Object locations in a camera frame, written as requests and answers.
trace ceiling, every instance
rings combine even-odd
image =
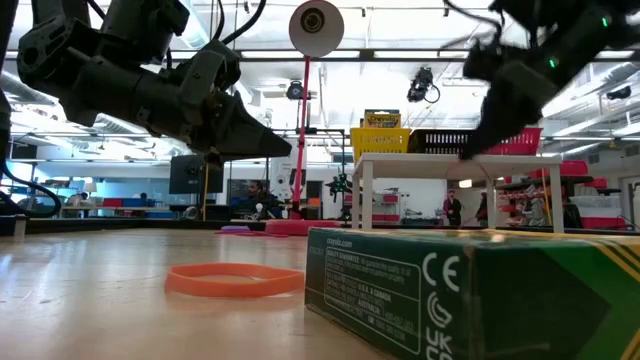
[[[181,1],[192,10],[192,16],[188,26],[190,30],[181,38],[174,38],[171,43],[172,50],[177,54],[197,50],[206,43],[212,34],[211,29],[215,31],[216,26],[212,24],[217,24],[220,14],[215,1]],[[253,50],[279,51],[276,54],[294,50],[289,40],[288,22],[295,8],[303,1],[267,1],[260,20],[229,44],[232,49],[243,51],[243,54]],[[453,11],[444,16],[441,0],[331,2],[338,6],[345,21],[345,34],[339,46],[342,50],[398,49],[408,54],[407,49],[436,49],[452,39],[469,39],[472,35],[490,30],[487,25]],[[471,13],[497,18],[496,14],[485,10],[490,2],[455,1]],[[98,3],[103,9],[108,8],[109,1]],[[222,37],[246,22],[257,5],[256,0],[249,3],[223,0],[226,21]],[[10,94],[14,109],[19,112],[14,117],[12,132],[22,134],[20,141],[63,149],[50,155],[61,158],[73,155],[96,159],[157,160],[188,152],[184,144],[172,139],[146,137],[143,129],[106,116],[100,116],[94,129],[65,122],[56,99],[20,86],[14,60],[15,50],[19,38],[31,27],[30,1],[20,1],[17,19],[9,45],[14,55],[8,55],[5,61],[0,85]],[[91,19],[93,27],[101,25],[95,13],[92,13]],[[525,43],[525,32],[511,19],[506,19],[505,28],[504,41]],[[468,43],[462,41],[457,47],[464,49]],[[416,104],[406,100],[410,81],[422,66],[432,69],[434,83],[441,91],[440,100],[435,104]],[[640,126],[636,124],[640,123],[637,122],[640,108],[636,106],[638,97],[635,95],[636,90],[640,90],[637,84],[638,69],[634,63],[594,63],[586,68],[545,109],[548,117],[542,121],[545,128],[543,134],[562,138],[544,141],[543,151],[566,153],[585,145],[605,143],[611,138],[639,133]],[[299,59],[285,56],[285,59],[246,61],[241,64],[241,71],[240,87],[245,89],[241,93],[250,112],[273,128],[295,127],[298,104],[286,99],[284,93],[291,80],[302,79],[304,64]],[[628,99],[599,100],[602,99],[600,95],[627,84],[633,90],[633,95]],[[311,101],[311,124],[337,129],[357,126],[364,110],[371,108],[400,110],[403,124],[411,128],[471,129],[477,124],[482,99],[487,91],[486,84],[462,78],[459,61],[443,60],[362,62],[355,59],[317,62],[311,67],[309,88],[318,94]],[[29,132],[38,136],[25,135]],[[55,132],[64,132],[65,135],[56,135]]]

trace orange rubber band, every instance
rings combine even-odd
[[[230,275],[258,278],[250,283],[212,281],[198,276]],[[256,264],[211,263],[173,266],[165,290],[192,296],[257,298],[304,289],[304,272]]]

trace small white table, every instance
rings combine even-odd
[[[496,227],[496,190],[493,182],[502,176],[522,174],[541,168],[550,170],[553,232],[564,232],[560,165],[562,159],[537,156],[479,155],[460,162],[457,155],[364,153],[353,172],[351,226],[360,226],[360,180],[362,180],[362,228],[372,228],[373,179],[487,180],[489,228]]]

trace yellow basket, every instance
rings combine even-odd
[[[366,152],[404,154],[409,135],[411,129],[351,128],[353,161],[357,164],[360,154]]]

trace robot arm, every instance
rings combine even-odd
[[[518,134],[542,118],[542,108],[606,47],[625,48],[640,41],[626,16],[638,0],[495,0],[490,10],[504,12],[530,32],[530,48],[479,41],[463,68],[468,78],[490,82],[480,124],[460,157],[470,159]],[[538,30],[549,35],[537,43]]]
[[[30,87],[57,97],[69,121],[92,126],[98,113],[180,139],[214,164],[287,156],[291,146],[227,90],[240,58],[217,39],[159,74],[173,35],[189,17],[178,0],[113,0],[100,30],[86,0],[33,0],[34,26],[20,39],[18,72]]]

